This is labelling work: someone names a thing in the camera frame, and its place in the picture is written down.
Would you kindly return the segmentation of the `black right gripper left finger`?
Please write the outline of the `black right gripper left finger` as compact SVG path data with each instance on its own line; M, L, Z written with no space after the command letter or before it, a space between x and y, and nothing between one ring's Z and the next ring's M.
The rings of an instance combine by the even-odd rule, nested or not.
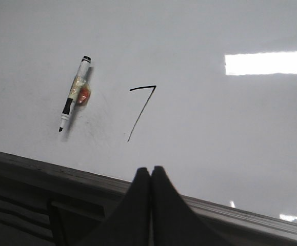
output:
M139 168L120 204L78 245L148 245L150 233L150 174Z

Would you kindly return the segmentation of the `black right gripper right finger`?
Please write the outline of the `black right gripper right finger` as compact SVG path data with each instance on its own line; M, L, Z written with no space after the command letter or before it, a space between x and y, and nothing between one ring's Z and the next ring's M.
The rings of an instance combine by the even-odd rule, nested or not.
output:
M155 245L230 245L191 210L161 166L151 174L151 195Z

